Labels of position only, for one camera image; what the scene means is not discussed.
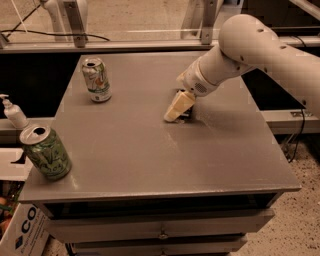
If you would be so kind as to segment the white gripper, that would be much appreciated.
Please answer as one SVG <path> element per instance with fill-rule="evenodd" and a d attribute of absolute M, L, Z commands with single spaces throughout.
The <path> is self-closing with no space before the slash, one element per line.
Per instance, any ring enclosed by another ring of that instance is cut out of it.
<path fill-rule="evenodd" d="M 181 83 L 187 91 L 178 91 L 176 93 L 164 115 L 164 120 L 167 122 L 175 121 L 191 108 L 195 104 L 195 96 L 205 97 L 218 88 L 217 85 L 208 82 L 204 78 L 200 71 L 199 60 L 194 61 L 184 72 L 178 75 L 176 81 Z"/>

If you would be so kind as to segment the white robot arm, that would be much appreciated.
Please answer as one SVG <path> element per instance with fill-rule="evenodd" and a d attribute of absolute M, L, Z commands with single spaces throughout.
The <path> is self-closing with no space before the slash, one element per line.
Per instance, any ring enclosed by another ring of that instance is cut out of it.
<path fill-rule="evenodd" d="M 176 93 L 164 120 L 175 121 L 198 97 L 251 69 L 261 70 L 308 111 L 320 115 L 320 58 L 285 44 L 257 18 L 239 14 L 223 23 L 218 44 L 177 77 L 184 89 Z"/>

